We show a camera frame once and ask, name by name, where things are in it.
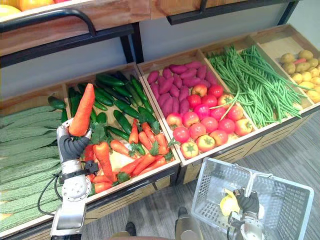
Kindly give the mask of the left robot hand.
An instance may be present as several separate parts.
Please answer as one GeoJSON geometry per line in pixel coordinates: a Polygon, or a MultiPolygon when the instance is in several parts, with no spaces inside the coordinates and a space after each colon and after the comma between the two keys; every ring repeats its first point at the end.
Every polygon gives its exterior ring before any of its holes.
{"type": "Polygon", "coordinates": [[[74,140],[69,131],[73,120],[74,118],[68,119],[56,129],[58,155],[63,175],[72,174],[82,169],[80,156],[89,144],[92,135],[92,129],[89,128],[84,136],[74,140]]]}

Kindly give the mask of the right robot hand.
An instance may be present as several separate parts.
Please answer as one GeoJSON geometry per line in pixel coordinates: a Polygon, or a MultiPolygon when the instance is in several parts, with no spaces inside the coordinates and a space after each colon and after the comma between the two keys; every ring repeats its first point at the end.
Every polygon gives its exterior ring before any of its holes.
{"type": "Polygon", "coordinates": [[[255,216],[256,218],[258,217],[260,203],[256,191],[252,191],[249,197],[245,196],[245,190],[243,188],[234,190],[233,194],[235,195],[237,204],[239,208],[242,210],[243,215],[250,214],[255,216]]]}

